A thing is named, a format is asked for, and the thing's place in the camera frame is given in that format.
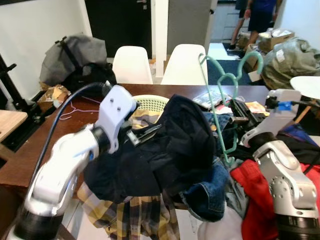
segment yellow plaid shirt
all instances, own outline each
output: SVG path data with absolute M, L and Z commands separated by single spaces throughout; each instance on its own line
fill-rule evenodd
M 131 117 L 135 129 L 148 126 L 159 112 L 137 110 Z M 175 206 L 164 192 L 159 196 L 133 197 L 120 204 L 100 200 L 84 182 L 77 192 L 82 207 L 96 228 L 104 228 L 112 240 L 139 240 L 140 234 L 153 240 L 179 240 Z

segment white cloth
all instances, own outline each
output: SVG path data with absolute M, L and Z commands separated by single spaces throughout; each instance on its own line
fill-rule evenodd
M 203 222 L 198 229 L 198 240 L 243 240 L 241 235 L 242 218 L 225 204 L 220 221 Z

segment person's leg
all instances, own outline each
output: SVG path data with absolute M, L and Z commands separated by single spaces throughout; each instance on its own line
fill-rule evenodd
M 258 39 L 258 36 L 259 36 L 259 33 L 255 30 L 251 31 L 251 34 L 250 34 L 250 38 L 249 38 L 249 41 L 248 43 L 246 44 L 245 48 L 243 49 L 244 52 L 247 51 L 247 48 L 250 44 L 255 44 L 257 39 Z
M 238 23 L 237 23 L 234 31 L 233 31 L 231 43 L 230 43 L 229 48 L 227 49 L 228 51 L 232 51 L 236 48 L 236 39 L 237 39 L 238 33 L 240 31 L 240 28 L 243 26 L 243 24 L 245 22 L 245 18 L 244 18 L 245 11 L 246 11 L 245 9 L 242 9 L 239 12 L 239 20 L 238 20 Z
M 244 18 L 239 18 L 238 24 L 236 25 L 236 27 L 234 29 L 234 32 L 233 32 L 233 35 L 232 35 L 231 45 L 235 45 L 236 44 L 236 38 L 237 38 L 238 33 L 240 31 L 240 28 L 243 26 L 244 22 L 245 22 Z

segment red garment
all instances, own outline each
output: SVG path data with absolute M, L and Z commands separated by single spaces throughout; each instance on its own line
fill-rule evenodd
M 276 239 L 278 230 L 273 199 L 268 182 L 259 170 L 258 164 L 255 161 L 246 160 L 230 174 L 250 197 L 241 226 L 243 240 Z
M 307 169 L 308 164 L 300 163 L 302 172 Z M 315 165 L 313 168 L 306 174 L 306 176 L 313 182 L 316 189 L 316 206 L 320 214 L 320 165 Z

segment table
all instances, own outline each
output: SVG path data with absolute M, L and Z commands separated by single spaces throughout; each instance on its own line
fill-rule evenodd
M 27 113 L 23 111 L 0 110 L 0 158 L 6 162 L 14 158 L 14 153 L 2 145 L 1 141 L 19 127 L 27 117 Z
M 0 142 L 20 126 L 28 115 L 23 111 L 0 110 Z
M 290 80 L 290 84 L 303 96 L 311 98 L 312 104 L 315 104 L 316 100 L 320 100 L 320 76 L 295 76 Z M 310 109 L 311 106 L 307 106 L 296 118 L 295 123 L 300 123 Z
M 205 86 L 191 85 L 145 85 L 145 84 L 122 84 L 133 96 L 136 95 L 159 95 L 170 98 L 173 94 L 179 94 L 184 97 L 194 98 L 206 91 Z M 211 89 L 217 90 L 217 86 L 210 86 Z M 223 86 L 225 93 L 232 95 L 233 86 Z M 239 96 L 245 97 L 247 102 L 258 101 L 264 105 L 268 95 L 268 89 L 265 86 L 239 86 Z M 88 101 L 84 98 L 77 98 L 72 101 L 73 105 L 83 110 L 98 110 L 97 103 Z M 15 188 L 16 191 L 25 191 L 29 186 L 32 173 L 34 171 L 38 156 L 47 138 L 49 129 L 56 117 L 57 111 L 54 112 L 42 126 L 23 144 L 16 152 L 15 159 L 7 162 L 0 169 L 0 186 Z M 59 121 L 56 130 L 52 136 L 48 151 L 44 157 L 44 162 L 49 159 L 50 149 L 54 143 L 63 135 L 77 132 L 83 125 L 94 123 L 98 118 L 98 113 L 75 112 L 72 118 Z

